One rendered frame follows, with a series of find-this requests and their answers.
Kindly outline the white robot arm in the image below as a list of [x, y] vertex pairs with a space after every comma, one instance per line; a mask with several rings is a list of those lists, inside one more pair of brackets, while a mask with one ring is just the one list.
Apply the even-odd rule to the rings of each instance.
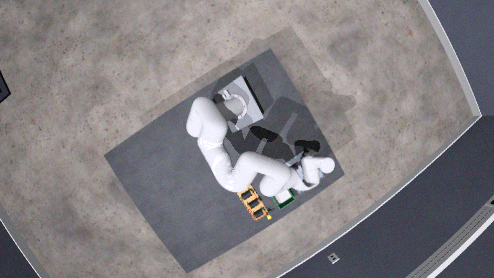
[[298, 162], [302, 168], [303, 182], [294, 168], [255, 151], [243, 152], [233, 167], [224, 146], [227, 122], [243, 118], [247, 113], [247, 104], [242, 96], [229, 95], [227, 90], [223, 92], [227, 97], [222, 97], [228, 100], [218, 104], [208, 97], [196, 98], [186, 125], [188, 133], [198, 137], [199, 148], [222, 187], [232, 192], [242, 192], [259, 172], [265, 174], [259, 184], [260, 191], [271, 197], [290, 188], [310, 190], [320, 182], [319, 171], [330, 173], [334, 170], [335, 162], [331, 157], [306, 155]]

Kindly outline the green open-top box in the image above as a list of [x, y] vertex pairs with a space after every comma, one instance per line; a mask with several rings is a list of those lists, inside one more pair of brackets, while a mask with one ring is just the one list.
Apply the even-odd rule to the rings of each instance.
[[272, 198], [280, 210], [295, 200], [289, 189]]

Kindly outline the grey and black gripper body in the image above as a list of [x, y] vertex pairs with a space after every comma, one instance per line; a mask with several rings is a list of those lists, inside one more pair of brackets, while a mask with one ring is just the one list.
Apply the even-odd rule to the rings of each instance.
[[308, 152], [308, 153], [307, 153], [307, 152], [306, 152], [306, 153], [304, 153], [304, 156], [306, 156], [306, 155], [312, 155], [312, 156], [314, 156], [314, 155], [318, 154], [316, 151], [314, 151], [314, 150], [312, 150], [312, 149], [309, 149], [309, 151], [310, 151], [310, 152]]

